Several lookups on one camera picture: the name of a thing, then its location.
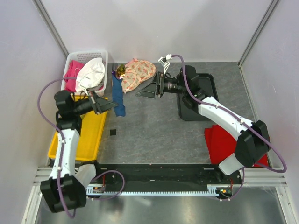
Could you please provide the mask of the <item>blue paper napkin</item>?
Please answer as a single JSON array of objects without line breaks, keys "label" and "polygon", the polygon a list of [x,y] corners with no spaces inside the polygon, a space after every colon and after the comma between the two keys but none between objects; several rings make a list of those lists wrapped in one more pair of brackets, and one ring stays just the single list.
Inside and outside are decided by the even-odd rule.
[{"label": "blue paper napkin", "polygon": [[114,108],[114,113],[116,117],[126,116],[126,109],[123,103],[123,89],[122,89],[122,79],[119,79],[116,75],[116,71],[112,71],[112,98],[117,106]]}]

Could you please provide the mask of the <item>iridescent gold spoon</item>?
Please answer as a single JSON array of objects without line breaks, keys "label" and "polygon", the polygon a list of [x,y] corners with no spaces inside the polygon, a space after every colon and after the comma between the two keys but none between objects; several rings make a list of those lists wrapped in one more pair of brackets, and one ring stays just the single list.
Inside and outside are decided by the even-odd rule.
[{"label": "iridescent gold spoon", "polygon": [[124,64],[118,66],[115,75],[118,79],[123,79],[126,75],[126,66]]}]

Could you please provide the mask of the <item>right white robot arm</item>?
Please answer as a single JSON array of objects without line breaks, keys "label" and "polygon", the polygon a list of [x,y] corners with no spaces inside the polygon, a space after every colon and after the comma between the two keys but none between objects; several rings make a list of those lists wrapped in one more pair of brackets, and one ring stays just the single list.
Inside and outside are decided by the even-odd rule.
[{"label": "right white robot arm", "polygon": [[164,93],[175,93],[182,97],[185,106],[204,116],[227,131],[235,140],[235,151],[218,165],[214,178],[226,183],[231,174],[243,167],[254,166],[270,149],[267,126],[258,120],[253,122],[232,112],[220,104],[200,84],[200,75],[190,65],[180,69],[176,77],[157,72],[146,87],[137,92],[138,97],[162,97]]}]

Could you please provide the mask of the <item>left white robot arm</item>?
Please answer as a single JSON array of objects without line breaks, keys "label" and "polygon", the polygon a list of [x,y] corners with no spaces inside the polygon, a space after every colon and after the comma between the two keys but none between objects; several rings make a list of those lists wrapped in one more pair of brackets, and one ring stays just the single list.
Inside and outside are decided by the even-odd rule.
[{"label": "left white robot arm", "polygon": [[103,173],[97,163],[90,161],[75,169],[76,150],[81,136],[81,115],[88,112],[102,114],[117,106],[116,102],[99,97],[94,92],[75,101],[67,90],[55,94],[58,111],[56,124],[57,154],[48,180],[42,181],[41,193],[53,213],[75,210],[86,205],[89,183],[99,183]]}]

